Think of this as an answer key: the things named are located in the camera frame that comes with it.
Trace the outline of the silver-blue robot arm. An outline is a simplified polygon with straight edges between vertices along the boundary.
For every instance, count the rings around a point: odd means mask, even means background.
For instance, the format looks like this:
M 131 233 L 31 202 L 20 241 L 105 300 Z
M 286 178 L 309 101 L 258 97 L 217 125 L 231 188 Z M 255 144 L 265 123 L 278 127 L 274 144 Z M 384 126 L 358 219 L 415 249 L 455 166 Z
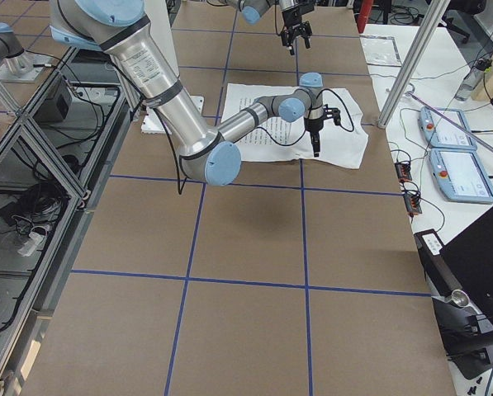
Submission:
M 259 22 L 273 8 L 275 33 L 290 55 L 296 53 L 295 47 L 299 38 L 302 38 L 306 49 L 310 48 L 313 32 L 310 23 L 304 21 L 303 16 L 314 11 L 315 1 L 221 0 L 206 3 L 212 7 L 233 7 L 250 25 Z
M 178 140 L 178 166 L 188 178 L 213 186 L 230 184 L 239 174 L 236 142 L 271 117 L 303 119 L 314 155 L 320 153 L 324 126 L 322 77 L 304 74 L 289 95 L 256 99 L 218 126 L 209 126 L 151 36 L 142 1 L 52 1 L 50 29 L 55 40 L 115 59 L 145 105 L 163 118 Z

